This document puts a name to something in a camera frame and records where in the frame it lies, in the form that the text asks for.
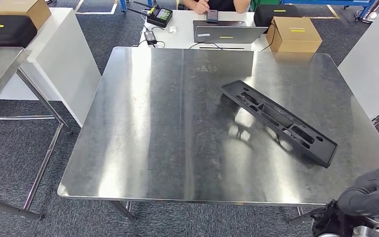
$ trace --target black plastic tray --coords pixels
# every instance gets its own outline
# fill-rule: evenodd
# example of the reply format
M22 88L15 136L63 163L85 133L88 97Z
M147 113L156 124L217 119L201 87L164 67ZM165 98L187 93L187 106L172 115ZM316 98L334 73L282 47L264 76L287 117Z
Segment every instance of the black plastic tray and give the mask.
M222 86L223 93L319 165L328 168L337 143L241 80Z

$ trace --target white desk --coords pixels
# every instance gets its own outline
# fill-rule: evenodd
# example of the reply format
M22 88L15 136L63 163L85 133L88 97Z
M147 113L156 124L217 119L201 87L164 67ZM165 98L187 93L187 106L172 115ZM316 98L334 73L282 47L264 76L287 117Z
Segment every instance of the white desk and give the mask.
M367 116L374 120L379 115L379 16L338 69Z
M25 48L21 69L47 100L62 101L82 127L101 74L72 8L50 8L51 16ZM14 75L0 94L5 100L37 100Z
M166 44L166 48L189 48L195 44L194 42L194 32L192 21L193 20L205 20L206 15L198 15L194 11L189 10L174 10L174 14L172 16L171 21L169 22L166 31L161 29L154 29L153 32L156 36L157 40L163 41ZM255 26L254 23L254 13L246 12L243 14L239 14L237 12L219 12L219 21L244 21L247 26ZM149 29L154 27L152 24L145 23L145 26ZM176 33L168 33L169 27L174 26L177 28ZM140 41L145 40L145 36L141 35ZM240 47L244 48L244 50L250 51L261 51L265 47L268 46L268 42L266 41L265 34L254 41L252 44L236 44L236 43L218 43L219 47ZM142 43L140 47L148 47L147 43ZM192 48L197 49L200 47L215 47L213 44L203 44L200 43Z

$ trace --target black case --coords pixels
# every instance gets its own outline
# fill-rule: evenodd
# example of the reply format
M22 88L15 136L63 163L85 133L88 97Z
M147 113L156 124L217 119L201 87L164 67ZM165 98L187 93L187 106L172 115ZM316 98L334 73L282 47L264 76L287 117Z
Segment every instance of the black case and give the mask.
M300 13L294 5L258 5L254 14L255 25L257 27L268 27L274 16L300 17Z
M37 35L28 16L0 15L0 46L27 47Z

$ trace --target yellow label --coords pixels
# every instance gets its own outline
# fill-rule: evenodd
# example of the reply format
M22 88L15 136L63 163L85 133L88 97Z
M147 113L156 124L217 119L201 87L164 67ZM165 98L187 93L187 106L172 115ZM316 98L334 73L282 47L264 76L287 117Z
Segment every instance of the yellow label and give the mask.
M305 32L304 28L289 28L291 32Z

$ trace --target laptop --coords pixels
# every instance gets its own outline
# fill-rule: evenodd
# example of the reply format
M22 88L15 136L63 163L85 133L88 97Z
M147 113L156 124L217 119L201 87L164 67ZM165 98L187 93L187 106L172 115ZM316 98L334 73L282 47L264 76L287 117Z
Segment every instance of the laptop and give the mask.
M196 43L253 43L268 29L268 27L247 27L243 21L219 24L200 22L203 21L193 21Z

